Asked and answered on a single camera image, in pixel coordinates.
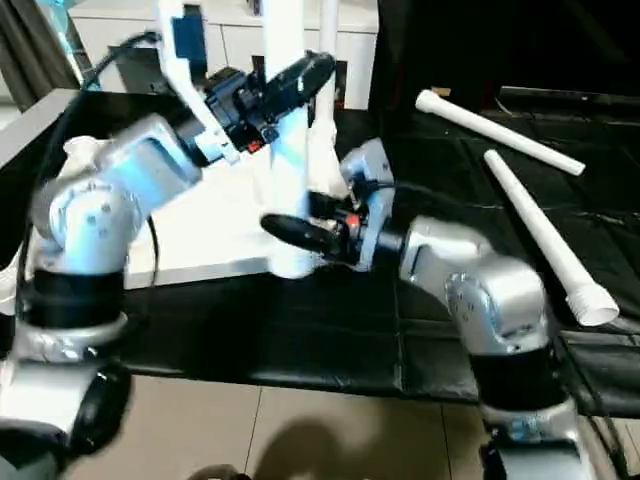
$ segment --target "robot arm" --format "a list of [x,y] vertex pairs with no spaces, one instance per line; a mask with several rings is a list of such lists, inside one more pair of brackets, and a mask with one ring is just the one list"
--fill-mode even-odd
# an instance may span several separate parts
[[380,140],[345,157],[342,171],[350,198],[312,196],[312,213],[331,220],[330,229],[277,215],[264,217],[263,227],[358,271],[391,259],[403,281],[447,308],[491,436],[482,450],[485,478],[595,478],[559,380],[536,272],[463,225],[420,216],[406,232],[392,230],[393,176]]
[[225,68],[206,82],[203,105],[228,144],[203,139],[212,124],[189,106],[166,119],[150,115],[105,145],[91,169],[36,195],[28,311],[0,378],[1,478],[52,478],[111,441],[131,389],[130,374],[108,360],[130,328],[121,306],[131,241],[202,168],[275,140],[278,121],[334,69],[331,56],[311,52],[268,83],[260,72]]

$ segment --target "white plastic pipe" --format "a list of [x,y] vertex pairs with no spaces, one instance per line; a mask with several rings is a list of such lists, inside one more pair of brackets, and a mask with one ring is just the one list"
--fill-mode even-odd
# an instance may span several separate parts
[[440,98],[430,90],[423,90],[422,93],[418,95],[416,108],[425,113],[435,113],[439,117],[445,118],[469,130],[473,130],[480,135],[489,137],[496,142],[500,142],[541,162],[564,170],[571,175],[578,176],[584,170],[584,163],[580,163],[524,135],[520,135],[513,130],[454,105]]
[[[267,80],[304,56],[304,1],[262,0]],[[279,138],[271,144],[274,213],[309,217],[307,193],[307,108],[287,115],[278,124]],[[274,239],[269,271],[279,277],[301,278],[313,271],[311,252]]]
[[[338,10],[339,0],[323,0],[320,19],[320,51],[336,56],[338,52]],[[324,118],[333,122],[336,74],[334,72],[316,96],[316,119]]]
[[593,327],[614,320],[620,313],[615,300],[593,280],[498,152],[487,150],[484,159],[560,279],[578,322]]
[[[339,0],[323,0],[320,21],[320,50],[334,57],[338,51]],[[309,130],[309,188],[315,192],[342,198],[349,193],[340,172],[340,160],[335,151],[338,133],[333,118],[336,74],[316,96],[316,111]]]

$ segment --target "curtain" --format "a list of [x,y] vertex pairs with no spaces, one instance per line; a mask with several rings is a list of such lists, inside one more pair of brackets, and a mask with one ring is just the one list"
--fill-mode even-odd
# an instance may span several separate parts
[[0,71],[21,111],[54,88],[78,88],[36,0],[0,0]]

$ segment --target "tile floor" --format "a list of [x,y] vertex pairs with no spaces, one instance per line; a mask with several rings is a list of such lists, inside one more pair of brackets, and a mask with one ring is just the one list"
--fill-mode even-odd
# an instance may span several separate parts
[[[640,421],[616,422],[638,473]],[[600,478],[614,478],[584,423]],[[121,437],[69,478],[187,480],[230,464],[254,480],[479,480],[485,438],[475,407],[138,377]]]

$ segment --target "black padded mat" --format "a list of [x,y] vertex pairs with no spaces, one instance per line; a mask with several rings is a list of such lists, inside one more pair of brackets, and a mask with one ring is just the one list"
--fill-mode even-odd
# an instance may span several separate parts
[[[171,98],[93,94],[69,136],[100,137]],[[550,314],[593,377],[611,413],[640,416],[640,127],[584,118],[527,114],[496,120],[587,163],[572,178],[500,149],[550,218],[622,308],[621,326],[579,327],[564,292],[535,243],[484,167],[491,142],[416,113],[385,122],[382,138],[396,178],[418,182],[483,208],[451,207],[398,192],[394,221],[432,215],[482,231],[505,254],[542,275]],[[338,116],[342,156],[381,130],[365,112]],[[0,238],[10,259],[20,236],[31,166],[46,132],[0,170],[0,200],[11,205]],[[141,319],[146,291],[127,293],[127,311]],[[436,301],[401,284],[393,272],[319,270],[299,281],[269,275],[158,287],[150,319],[123,351],[137,373],[259,383],[359,394],[475,401],[477,391],[455,328]]]

